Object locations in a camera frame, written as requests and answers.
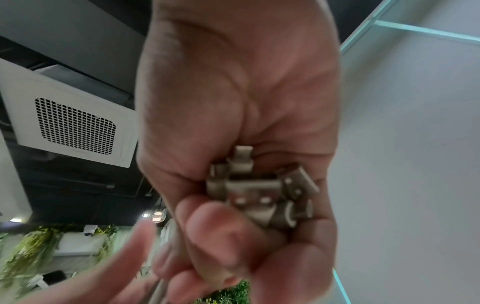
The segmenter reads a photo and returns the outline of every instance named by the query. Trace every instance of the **gray surface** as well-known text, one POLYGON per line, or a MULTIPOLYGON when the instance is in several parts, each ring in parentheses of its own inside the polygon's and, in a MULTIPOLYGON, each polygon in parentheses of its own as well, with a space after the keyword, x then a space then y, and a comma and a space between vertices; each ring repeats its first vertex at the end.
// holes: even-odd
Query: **gray surface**
POLYGON ((129 93, 144 37, 88 0, 2 0, 4 36, 129 93))
POLYGON ((401 0, 383 20, 480 36, 478 0, 401 0))
POLYGON ((338 274, 354 304, 478 303, 480 47, 400 33, 343 58, 338 274))

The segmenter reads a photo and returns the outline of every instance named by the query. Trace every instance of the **white wall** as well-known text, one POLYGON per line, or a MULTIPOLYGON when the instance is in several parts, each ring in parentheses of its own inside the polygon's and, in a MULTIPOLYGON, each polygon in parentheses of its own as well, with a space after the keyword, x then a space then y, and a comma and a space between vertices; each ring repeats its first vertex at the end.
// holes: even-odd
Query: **white wall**
MULTIPOLYGON (((480 35, 476 0, 400 14, 427 2, 386 16, 480 35)), ((352 303, 478 303, 480 46, 373 27, 343 65, 329 184, 352 303)))

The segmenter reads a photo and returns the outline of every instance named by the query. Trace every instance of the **air vent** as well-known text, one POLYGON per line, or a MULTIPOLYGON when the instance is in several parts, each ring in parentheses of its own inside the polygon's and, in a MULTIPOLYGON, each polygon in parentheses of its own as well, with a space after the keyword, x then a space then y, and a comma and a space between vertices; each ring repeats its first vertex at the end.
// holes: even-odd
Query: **air vent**
POLYGON ((110 155, 116 125, 105 118, 46 98, 36 98, 41 135, 53 143, 110 155))
POLYGON ((20 145, 130 167, 139 137, 134 110, 3 59, 0 93, 20 145))

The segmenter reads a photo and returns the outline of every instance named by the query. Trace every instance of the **skin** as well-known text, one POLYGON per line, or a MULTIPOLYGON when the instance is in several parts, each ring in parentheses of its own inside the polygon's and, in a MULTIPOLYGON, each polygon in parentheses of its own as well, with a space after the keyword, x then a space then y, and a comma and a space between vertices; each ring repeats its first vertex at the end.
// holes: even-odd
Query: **skin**
MULTIPOLYGON (((327 292, 337 246, 327 173, 338 141, 339 58, 324 1, 153 2, 135 94, 137 157, 179 225, 153 264, 171 279, 168 301, 188 303, 241 278, 251 282, 252 304, 306 304, 327 292), (210 163, 237 144, 254 146, 257 172, 301 163, 321 188, 314 219, 282 234, 205 196, 210 163)), ((154 234, 142 229, 110 266, 35 303, 138 302, 155 278, 129 285, 122 267, 138 270, 146 258, 154 234)))

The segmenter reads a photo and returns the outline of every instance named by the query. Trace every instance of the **security camera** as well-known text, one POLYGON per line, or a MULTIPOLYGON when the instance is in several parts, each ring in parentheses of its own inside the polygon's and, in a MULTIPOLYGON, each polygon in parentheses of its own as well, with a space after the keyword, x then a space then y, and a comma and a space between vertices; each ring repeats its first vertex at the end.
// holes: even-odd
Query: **security camera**
POLYGON ((92 236, 95 234, 95 230, 98 228, 98 225, 86 225, 83 229, 83 234, 85 236, 92 236))

